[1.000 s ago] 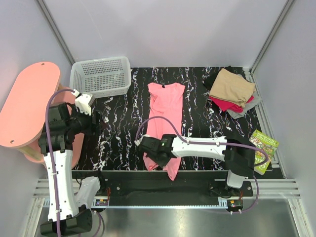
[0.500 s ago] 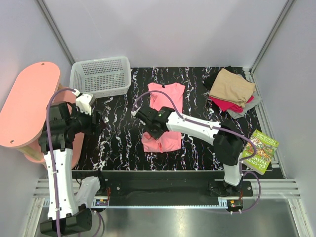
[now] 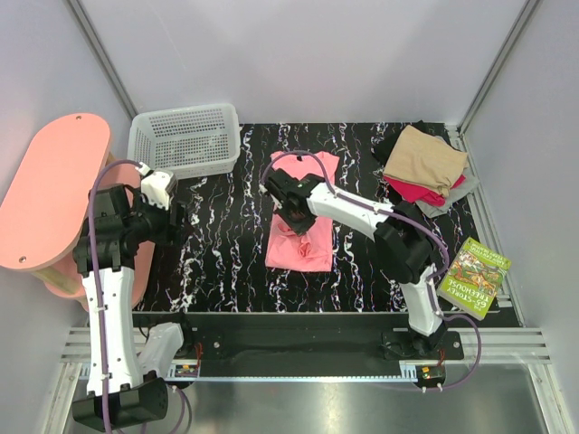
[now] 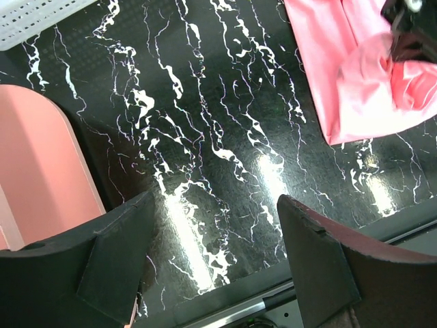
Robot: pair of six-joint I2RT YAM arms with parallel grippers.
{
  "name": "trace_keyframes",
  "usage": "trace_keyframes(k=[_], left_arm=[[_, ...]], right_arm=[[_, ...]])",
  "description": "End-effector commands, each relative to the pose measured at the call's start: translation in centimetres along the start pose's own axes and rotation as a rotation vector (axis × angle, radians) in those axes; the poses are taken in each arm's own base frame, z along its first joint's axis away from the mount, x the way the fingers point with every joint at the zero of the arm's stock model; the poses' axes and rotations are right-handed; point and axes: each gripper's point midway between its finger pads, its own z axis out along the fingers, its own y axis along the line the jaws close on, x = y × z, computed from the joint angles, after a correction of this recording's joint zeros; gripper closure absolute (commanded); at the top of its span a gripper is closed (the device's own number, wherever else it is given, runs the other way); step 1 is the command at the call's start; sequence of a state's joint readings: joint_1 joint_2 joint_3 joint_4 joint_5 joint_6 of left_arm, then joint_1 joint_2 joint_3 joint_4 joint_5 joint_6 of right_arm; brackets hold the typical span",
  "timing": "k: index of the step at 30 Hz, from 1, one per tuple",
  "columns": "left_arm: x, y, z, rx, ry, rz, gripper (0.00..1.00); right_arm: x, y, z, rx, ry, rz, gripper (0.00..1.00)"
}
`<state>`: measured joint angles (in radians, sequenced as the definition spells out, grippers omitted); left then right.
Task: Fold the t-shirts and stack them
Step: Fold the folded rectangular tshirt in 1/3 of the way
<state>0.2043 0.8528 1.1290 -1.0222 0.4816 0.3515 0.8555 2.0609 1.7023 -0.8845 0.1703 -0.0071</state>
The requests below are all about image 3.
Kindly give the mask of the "pink t-shirt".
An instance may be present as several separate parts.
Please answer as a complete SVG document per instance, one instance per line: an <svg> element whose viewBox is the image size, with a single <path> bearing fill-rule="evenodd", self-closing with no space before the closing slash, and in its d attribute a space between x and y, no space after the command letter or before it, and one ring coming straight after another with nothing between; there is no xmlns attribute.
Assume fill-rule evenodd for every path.
<svg viewBox="0 0 579 434"><path fill-rule="evenodd" d="M299 180L308 174L322 176L320 166L311 156L286 156L278 160L273 168L282 169ZM329 272L332 263L331 219L317 217L304 235L297 235L278 214L272 215L265 260L267 267L299 272Z"/></svg>

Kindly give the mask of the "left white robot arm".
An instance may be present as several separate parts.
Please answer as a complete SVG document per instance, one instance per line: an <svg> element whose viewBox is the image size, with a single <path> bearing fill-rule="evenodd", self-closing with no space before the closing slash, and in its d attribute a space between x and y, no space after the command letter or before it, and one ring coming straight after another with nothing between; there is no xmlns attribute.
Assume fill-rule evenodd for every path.
<svg viewBox="0 0 579 434"><path fill-rule="evenodd" d="M141 244L172 245L185 222L185 207L149 203L145 194L116 184L90 193L88 215L73 258L88 301L90 376L87 396L72 404L75 421L103 433L162 420L166 376L174 357L195 349L195 336L177 322L153 326L138 350L132 316Z"/></svg>

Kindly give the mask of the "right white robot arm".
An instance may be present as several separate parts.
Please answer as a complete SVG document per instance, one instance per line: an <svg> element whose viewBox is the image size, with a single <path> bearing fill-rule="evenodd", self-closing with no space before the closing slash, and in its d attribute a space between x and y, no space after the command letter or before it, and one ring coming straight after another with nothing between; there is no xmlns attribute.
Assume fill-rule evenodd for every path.
<svg viewBox="0 0 579 434"><path fill-rule="evenodd" d="M324 177L308 174L297 179L281 169L265 177L262 190L275 203L275 213L299 236L310 236L325 218L346 225L375 244L383 273L402 290L408 312L408 336L384 346L400 357L431 358L443 347L447 326L433 287L434 248L441 247L418 222L409 203L393 206L348 193Z"/></svg>

